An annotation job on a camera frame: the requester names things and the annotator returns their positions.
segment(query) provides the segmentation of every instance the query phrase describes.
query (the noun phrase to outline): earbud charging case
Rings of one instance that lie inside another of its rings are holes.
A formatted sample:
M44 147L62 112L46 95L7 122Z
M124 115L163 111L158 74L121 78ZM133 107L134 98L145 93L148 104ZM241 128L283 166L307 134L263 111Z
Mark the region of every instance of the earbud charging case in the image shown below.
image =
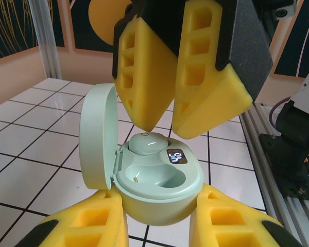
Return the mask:
M151 155L130 151L129 142L117 150L117 115L114 84L94 86L85 97L80 120L79 153L86 186L110 190L114 183L124 211L144 224L170 225L189 216L203 185L203 172L191 149L167 138L168 147ZM182 150L185 164L170 160L174 150Z

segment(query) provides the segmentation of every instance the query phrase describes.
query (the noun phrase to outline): earbud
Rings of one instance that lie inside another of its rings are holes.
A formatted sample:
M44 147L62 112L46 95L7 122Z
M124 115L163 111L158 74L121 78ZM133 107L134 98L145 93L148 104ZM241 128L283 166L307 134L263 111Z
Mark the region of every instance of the earbud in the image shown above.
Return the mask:
M142 156L157 153L167 147L167 138L159 133L136 134L129 141L129 150Z

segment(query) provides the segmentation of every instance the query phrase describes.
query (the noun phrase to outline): yellow circle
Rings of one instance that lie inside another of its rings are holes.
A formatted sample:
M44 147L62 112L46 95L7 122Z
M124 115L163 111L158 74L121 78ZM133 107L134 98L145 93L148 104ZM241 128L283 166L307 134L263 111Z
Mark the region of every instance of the yellow circle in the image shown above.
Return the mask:
M88 8L89 21L96 35L113 45L113 29L124 17L130 0L92 0Z

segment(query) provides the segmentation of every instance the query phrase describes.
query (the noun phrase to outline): charging case lid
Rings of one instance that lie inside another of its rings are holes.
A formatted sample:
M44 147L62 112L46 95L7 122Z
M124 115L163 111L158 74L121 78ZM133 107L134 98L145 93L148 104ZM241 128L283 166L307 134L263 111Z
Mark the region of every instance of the charging case lid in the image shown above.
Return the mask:
M118 109L114 83L98 84L83 102L79 155L89 189L111 189L118 146Z

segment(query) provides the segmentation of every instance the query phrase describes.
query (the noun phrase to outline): cable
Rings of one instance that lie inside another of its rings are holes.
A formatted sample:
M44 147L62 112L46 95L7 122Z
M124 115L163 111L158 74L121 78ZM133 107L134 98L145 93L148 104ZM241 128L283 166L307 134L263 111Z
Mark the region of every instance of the cable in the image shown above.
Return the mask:
M274 111L277 109L277 107L280 106L282 103L285 103L285 102L289 101L289 99L290 99L290 97L287 97L287 98L285 98L285 99L282 99L282 100L279 101L277 104L275 104L275 105L273 106L273 108L270 110L270 112L269 112L269 122L270 122L271 126L274 127L274 129L276 129L276 125L275 125L275 124L273 123L273 121L272 121L273 112L274 112Z

